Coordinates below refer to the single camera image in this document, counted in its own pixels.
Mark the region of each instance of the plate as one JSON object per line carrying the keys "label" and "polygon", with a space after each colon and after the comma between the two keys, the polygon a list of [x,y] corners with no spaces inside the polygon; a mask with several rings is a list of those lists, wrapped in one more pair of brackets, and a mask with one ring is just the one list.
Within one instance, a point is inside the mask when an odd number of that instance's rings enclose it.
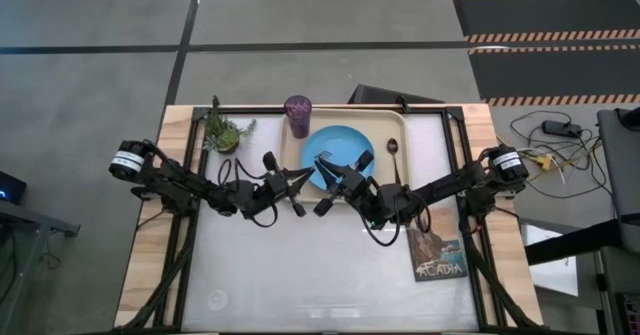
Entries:
{"label": "plate", "polygon": [[[316,131],[309,137],[302,148],[300,161],[303,168],[315,166],[314,160],[316,156],[323,151],[328,151],[331,153],[331,156],[327,157],[326,160],[336,165],[349,165],[353,167],[365,150],[369,150],[374,154],[373,145],[371,145],[369,139],[358,130],[341,125],[327,126]],[[364,177],[373,175],[375,165],[376,161],[374,156],[371,164],[360,173]],[[325,184],[319,171],[316,170],[313,175],[311,175],[309,181],[320,189],[327,190],[327,184]]]}

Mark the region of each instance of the beige tray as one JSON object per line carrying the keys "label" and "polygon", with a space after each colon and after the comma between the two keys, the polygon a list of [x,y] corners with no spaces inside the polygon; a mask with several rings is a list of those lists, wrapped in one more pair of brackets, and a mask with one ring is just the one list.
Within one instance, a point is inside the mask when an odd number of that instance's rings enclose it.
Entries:
{"label": "beige tray", "polygon": [[[311,112],[311,128],[309,136],[316,131],[331,125],[344,125],[360,131],[373,145],[376,168],[373,177],[379,184],[395,182],[393,171],[393,157],[387,151],[387,141],[395,138],[398,141],[398,173],[403,184],[410,184],[409,151],[407,150],[407,127],[402,116],[389,110],[338,110],[313,109]],[[300,154],[309,137],[296,139],[291,133],[287,117],[282,119],[282,134],[280,137],[280,159],[278,163],[287,169],[301,167]],[[298,200],[303,202],[317,202],[326,193],[311,182],[307,182],[300,191]]]}

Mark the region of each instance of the concrete floor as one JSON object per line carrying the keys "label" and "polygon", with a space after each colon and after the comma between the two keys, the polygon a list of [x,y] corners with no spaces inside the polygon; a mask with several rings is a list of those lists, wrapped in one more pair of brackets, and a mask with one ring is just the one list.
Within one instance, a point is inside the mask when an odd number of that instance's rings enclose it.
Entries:
{"label": "concrete floor", "polygon": [[[189,0],[0,0],[0,47],[175,45],[188,6]],[[200,0],[192,43],[461,39],[451,0]],[[29,183],[28,208],[82,224],[78,238],[52,239],[63,265],[39,270],[17,333],[112,325],[140,203],[107,167],[121,140],[155,138],[174,61],[174,53],[0,55],[0,169]],[[292,94],[343,103],[357,83],[479,102],[464,50],[385,50],[190,54],[176,103],[209,103],[213,94],[238,104],[281,103]],[[602,107],[555,109],[593,128]],[[523,144],[508,124],[535,109],[493,109],[497,132]],[[562,187],[550,174],[539,184],[568,194],[592,185],[585,176],[574,173]],[[526,190],[516,209],[523,218],[579,227],[610,216],[603,191],[551,201]],[[552,297],[541,295],[542,309],[556,329],[575,329],[592,314],[545,305]]]}

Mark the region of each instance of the cup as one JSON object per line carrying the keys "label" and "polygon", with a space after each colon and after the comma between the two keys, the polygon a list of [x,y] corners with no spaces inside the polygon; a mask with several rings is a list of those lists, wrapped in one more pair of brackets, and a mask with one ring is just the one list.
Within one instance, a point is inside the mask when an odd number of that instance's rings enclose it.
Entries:
{"label": "cup", "polygon": [[294,95],[284,102],[284,114],[289,119],[293,137],[304,139],[309,135],[311,123],[311,100],[302,95]]}

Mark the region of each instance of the spoon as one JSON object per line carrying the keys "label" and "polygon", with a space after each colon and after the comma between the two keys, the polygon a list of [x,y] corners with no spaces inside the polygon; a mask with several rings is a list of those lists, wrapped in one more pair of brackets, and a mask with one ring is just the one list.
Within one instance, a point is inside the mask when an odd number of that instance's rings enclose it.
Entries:
{"label": "spoon", "polygon": [[398,152],[398,142],[391,138],[387,141],[387,151],[393,156],[393,170],[396,172],[396,184],[400,184],[400,174],[398,174],[398,164],[396,163],[396,153]]}

